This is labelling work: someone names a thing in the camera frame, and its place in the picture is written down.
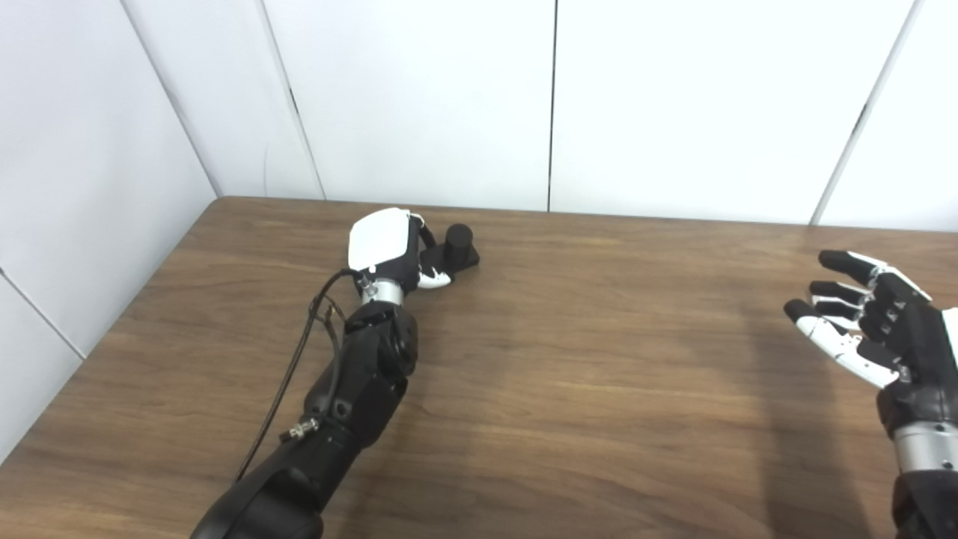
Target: white wall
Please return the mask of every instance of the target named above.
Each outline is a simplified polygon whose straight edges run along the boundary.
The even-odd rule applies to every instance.
[[[213,190],[119,3],[0,3],[0,73],[0,268],[85,355]]]
[[[544,210],[554,0],[267,0],[330,199]]]
[[[80,357],[0,276],[0,462],[78,366]]]
[[[321,199],[260,0],[123,0],[223,195]]]
[[[807,223],[908,0],[561,0],[553,210]]]
[[[927,0],[822,224],[958,232],[958,3]]]

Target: black cable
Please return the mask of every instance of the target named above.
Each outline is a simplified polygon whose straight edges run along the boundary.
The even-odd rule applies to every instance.
[[[332,381],[330,382],[330,392],[326,398],[326,405],[323,407],[322,411],[319,414],[319,420],[322,421],[332,411],[332,400],[336,397],[336,390],[339,389],[339,371],[342,367],[342,360],[340,359],[340,345],[339,338],[336,336],[336,328],[332,326],[332,321],[330,320],[330,315],[333,307],[330,306],[326,311],[326,318],[323,320],[323,325],[326,326],[326,333],[330,336],[330,342],[332,343]]]
[[[236,479],[233,483],[240,482],[242,477],[246,474],[246,469],[249,468],[250,463],[253,461],[253,457],[256,456],[256,452],[260,449],[262,440],[266,437],[266,431],[269,430],[269,426],[273,423],[273,418],[276,416],[276,410],[279,409],[280,403],[283,402],[283,396],[286,393],[286,389],[289,387],[289,381],[292,380],[293,372],[296,371],[296,366],[299,365],[300,357],[303,355],[303,350],[306,348],[306,343],[309,340],[309,332],[312,331],[312,322],[316,319],[316,316],[319,314],[319,306],[323,302],[323,298],[326,297],[326,294],[332,288],[332,285],[339,280],[340,277],[345,277],[346,275],[351,275],[356,279],[362,278],[362,273],[356,271],[355,269],[341,269],[337,271],[330,280],[326,281],[326,284],[323,285],[322,290],[312,298],[312,301],[309,302],[308,317],[306,320],[306,327],[303,328],[303,335],[300,337],[299,343],[296,345],[296,350],[293,352],[292,357],[289,359],[289,365],[286,367],[286,374],[283,376],[283,380],[280,382],[279,388],[276,390],[276,396],[273,397],[273,404],[269,407],[269,412],[266,413],[265,419],[260,425],[260,431],[256,434],[256,438],[253,440],[253,445],[249,448],[249,453],[246,454],[246,458],[243,459],[242,464],[239,466],[239,471],[237,472]],[[324,322],[324,325],[327,325],[327,331],[332,327],[331,323]],[[335,331],[331,332],[331,336],[335,336]],[[332,389],[335,389],[335,384],[338,378],[338,348],[339,342],[336,339],[333,339],[333,386]],[[333,392],[330,394],[329,404],[327,404],[327,409],[331,406]]]

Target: white robotic hand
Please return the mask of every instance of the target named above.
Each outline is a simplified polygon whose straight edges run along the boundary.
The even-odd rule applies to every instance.
[[[366,273],[372,281],[395,283],[405,293],[448,285],[452,282],[448,274],[422,266],[420,238],[427,248],[436,245],[421,216],[399,208],[379,210],[353,225],[350,268]]]
[[[825,250],[818,260],[866,288],[814,281],[810,285],[814,307],[794,299],[786,304],[786,314],[838,364],[872,385],[883,388],[901,375],[909,376],[901,364],[901,352],[885,344],[905,307],[927,305],[931,297],[900,271],[874,258]],[[850,334],[850,329],[868,339]]]
[[[389,208],[353,225],[349,264],[350,269],[364,277],[358,283],[363,301],[401,305],[405,295],[416,288],[448,285],[456,272],[479,264],[479,253],[472,245],[472,230],[468,226],[450,226],[445,243],[436,245],[436,238],[422,216]]]

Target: panel seam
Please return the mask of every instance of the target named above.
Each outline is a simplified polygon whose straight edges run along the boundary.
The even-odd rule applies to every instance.
[[[210,172],[210,168],[206,165],[206,161],[203,160],[202,154],[196,147],[196,141],[194,140],[191,130],[188,127],[189,122],[186,119],[186,114],[176,101],[175,96],[170,91],[167,82],[160,73],[160,70],[156,64],[156,59],[153,57],[153,54],[150,53],[149,47],[147,47],[147,43],[143,39],[143,33],[140,32],[140,28],[136,25],[136,20],[133,18],[133,14],[130,11],[129,6],[126,4],[126,0],[118,1],[120,2],[120,6],[123,8],[124,14],[126,15],[126,20],[129,21],[129,25],[133,28],[133,33],[140,42],[140,48],[143,49],[144,54],[147,55],[147,61],[149,62],[149,66],[153,69],[153,74],[156,75],[156,80],[160,82],[160,87],[163,88],[163,93],[166,94],[167,101],[170,102],[173,113],[176,114],[176,119],[179,121],[180,127],[183,129],[183,133],[186,135],[186,139],[190,143],[190,148],[193,149],[193,153],[196,155],[196,160],[199,161],[199,167],[203,169],[203,174],[206,175],[207,181],[210,182],[210,187],[213,189],[214,195],[216,195],[218,199],[222,198],[223,190],[219,186],[219,181],[217,181],[217,179]]]
[[[276,71],[280,75],[280,83],[283,85],[286,94],[286,105],[289,107],[289,112],[293,116],[293,124],[296,126],[296,132],[300,138],[300,144],[303,145],[304,150],[306,150],[307,157],[309,158],[309,166],[312,169],[312,175],[316,178],[316,183],[319,185],[319,192],[323,196],[323,200],[329,200],[326,196],[326,187],[323,186],[323,178],[319,176],[319,168],[316,166],[316,156],[313,154],[312,146],[309,143],[309,137],[306,133],[306,126],[303,124],[303,116],[300,115],[299,107],[296,104],[296,97],[293,94],[292,85],[289,83],[289,74],[286,71],[285,62],[283,62],[283,55],[280,52],[280,44],[276,40],[276,33],[273,31],[273,23],[269,19],[269,12],[266,10],[266,4],[263,0],[256,0],[257,13],[260,15],[260,21],[262,23],[262,29],[266,33],[266,41],[269,45],[270,56],[273,58],[273,62],[276,65]]]
[[[841,179],[842,174],[845,172],[845,167],[848,166],[848,162],[852,158],[852,153],[855,151],[858,139],[861,138],[861,133],[865,130],[865,126],[868,125],[869,118],[872,117],[872,111],[875,109],[878,97],[881,95],[885,84],[891,76],[892,68],[895,67],[895,62],[898,61],[901,50],[904,49],[905,41],[907,41],[908,35],[911,34],[911,29],[915,26],[915,20],[918,18],[918,13],[922,10],[923,5],[924,0],[914,0],[911,8],[908,10],[908,15],[905,16],[904,22],[901,23],[899,33],[896,35],[895,42],[892,43],[892,48],[888,52],[888,57],[885,58],[885,62],[878,72],[878,77],[872,86],[872,91],[868,94],[868,98],[865,100],[861,112],[858,113],[855,126],[852,127],[852,132],[848,137],[848,141],[845,142],[845,147],[842,149],[841,155],[838,156],[838,161],[835,163],[832,175],[829,176],[829,181],[825,184],[825,189],[822,191],[822,196],[815,206],[815,211],[811,214],[811,219],[809,220],[810,226],[817,226],[821,223],[822,216],[825,215],[825,210],[828,208],[829,201],[832,199],[832,194],[838,186],[838,181]]]
[[[556,45],[559,43],[559,0],[552,11],[552,95],[549,103],[549,175],[546,186],[545,211],[552,211],[552,147],[556,124]]]
[[[55,334],[57,334],[57,337],[59,337],[60,340],[62,340],[63,343],[66,344],[67,347],[69,347],[70,350],[73,351],[74,354],[77,354],[77,357],[78,357],[78,358],[80,358],[81,360],[85,360],[85,359],[86,359],[86,354],[83,354],[82,352],[80,352],[80,350],[75,346],[75,344],[73,344],[73,342],[70,341],[70,339],[67,338],[67,336],[64,335],[63,332],[61,332],[61,331],[59,330],[59,328],[57,328],[57,326],[53,323],[53,321],[50,320],[50,319],[43,313],[43,311],[40,310],[40,308],[36,305],[36,303],[34,303],[34,301],[31,300],[30,297],[29,297],[25,292],[23,292],[23,289],[21,289],[20,287],[16,286],[16,283],[13,282],[13,280],[10,278],[10,276],[9,276],[5,271],[3,271],[3,268],[0,268],[0,278],[2,278],[4,281],[7,282],[7,284],[10,285],[10,287],[13,289],[13,291],[14,291],[17,295],[19,295],[20,298],[22,298],[22,299],[27,303],[27,305],[30,306],[31,309],[34,310],[34,312],[36,313],[36,315],[39,316],[41,320],[43,320],[43,322],[47,325],[47,327],[49,327],[51,330],[53,330],[53,332],[54,332]]]

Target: black cylinder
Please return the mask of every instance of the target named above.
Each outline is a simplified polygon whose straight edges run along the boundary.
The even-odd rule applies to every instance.
[[[470,246],[472,229],[462,223],[456,223],[445,232],[443,258],[454,264],[462,264],[469,257]]]

